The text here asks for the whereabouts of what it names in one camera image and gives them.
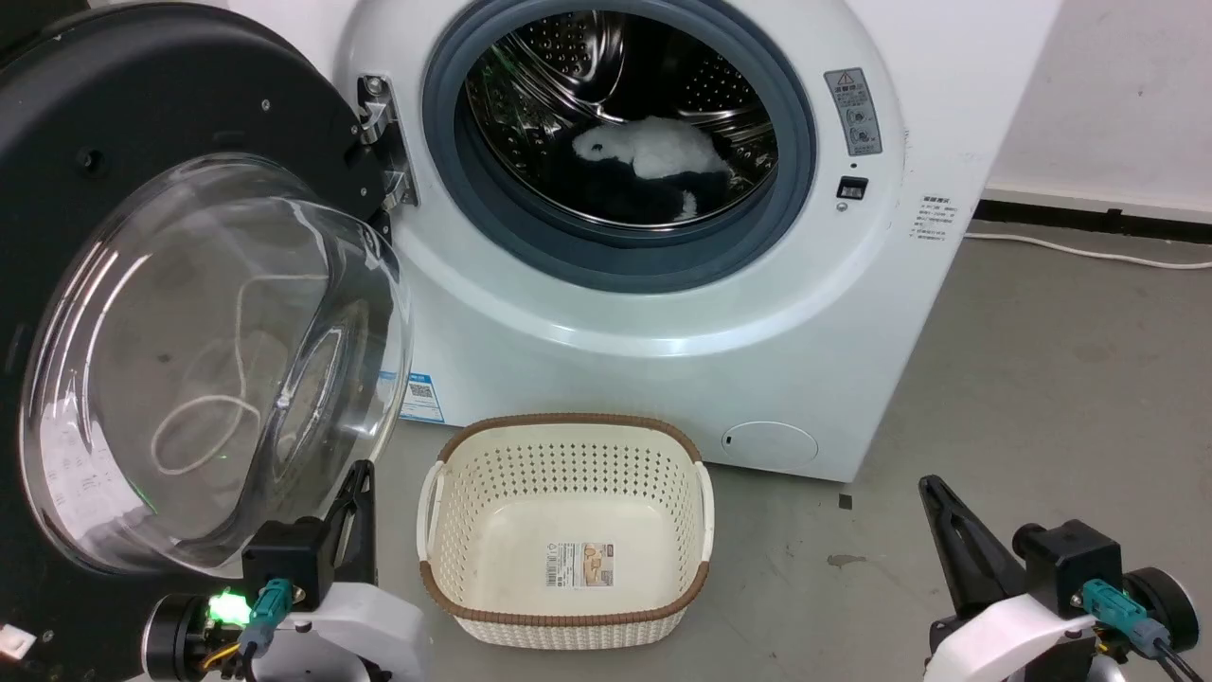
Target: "washing machine door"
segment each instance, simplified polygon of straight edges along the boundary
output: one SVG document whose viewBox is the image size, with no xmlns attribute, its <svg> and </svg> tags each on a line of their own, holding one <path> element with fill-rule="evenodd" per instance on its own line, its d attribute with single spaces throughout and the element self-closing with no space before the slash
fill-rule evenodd
<svg viewBox="0 0 1212 682">
<path fill-rule="evenodd" d="M 359 116 L 264 27 L 122 6 L 6 53 L 0 623 L 39 640 L 0 676 L 122 680 L 156 600 L 387 443 L 407 296 Z"/>
</svg>

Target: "teal connector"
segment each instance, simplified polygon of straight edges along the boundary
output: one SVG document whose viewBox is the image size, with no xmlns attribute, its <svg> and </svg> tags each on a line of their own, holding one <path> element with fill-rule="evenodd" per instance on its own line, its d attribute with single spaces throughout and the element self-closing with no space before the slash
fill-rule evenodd
<svg viewBox="0 0 1212 682">
<path fill-rule="evenodd" d="M 1159 640 L 1170 644 L 1166 626 L 1149 618 L 1143 606 L 1105 580 L 1090 580 L 1081 586 L 1081 607 L 1099 623 L 1126 635 L 1145 658 L 1161 658 Z"/>
<path fill-rule="evenodd" d="M 248 625 L 240 634 L 240 654 L 248 651 L 248 644 L 257 644 L 253 658 L 261 658 L 274 642 L 274 630 L 286 620 L 295 606 L 295 586 L 290 580 L 275 578 L 265 584 L 252 604 Z"/>
</svg>

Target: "laundry basket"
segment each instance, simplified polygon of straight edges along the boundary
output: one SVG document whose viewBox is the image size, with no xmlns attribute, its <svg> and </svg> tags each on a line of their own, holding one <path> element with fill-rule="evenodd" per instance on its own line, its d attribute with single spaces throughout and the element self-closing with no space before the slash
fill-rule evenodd
<svg viewBox="0 0 1212 682">
<path fill-rule="evenodd" d="M 459 432 L 417 510 L 421 575 L 473 637 L 607 649 L 669 635 L 707 580 L 711 481 L 653 419 L 543 414 Z"/>
</svg>

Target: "white basket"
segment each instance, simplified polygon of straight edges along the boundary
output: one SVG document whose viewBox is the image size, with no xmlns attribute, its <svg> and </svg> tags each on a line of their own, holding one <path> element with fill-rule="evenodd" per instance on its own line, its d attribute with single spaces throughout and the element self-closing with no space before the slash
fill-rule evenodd
<svg viewBox="0 0 1212 682">
<path fill-rule="evenodd" d="M 421 575 L 484 642 L 647 644 L 673 631 L 707 580 L 714 510 L 698 451 L 664 423 L 491 419 L 461 431 L 425 477 Z"/>
</svg>

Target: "white handle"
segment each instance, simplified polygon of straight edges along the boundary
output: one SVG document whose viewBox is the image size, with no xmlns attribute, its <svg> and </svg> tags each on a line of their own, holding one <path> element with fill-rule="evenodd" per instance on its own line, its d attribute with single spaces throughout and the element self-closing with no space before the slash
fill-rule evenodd
<svg viewBox="0 0 1212 682">
<path fill-rule="evenodd" d="M 417 503 L 417 558 L 429 561 L 429 534 L 438 525 L 438 508 L 442 503 L 441 488 L 438 488 L 439 474 L 446 466 L 444 462 L 434 463 L 421 485 L 421 502 Z"/>
<path fill-rule="evenodd" d="M 715 493 L 711 489 L 711 477 L 707 475 L 707 465 L 694 463 L 698 470 L 698 487 L 703 498 L 703 561 L 711 561 L 711 544 L 715 541 Z"/>
</svg>

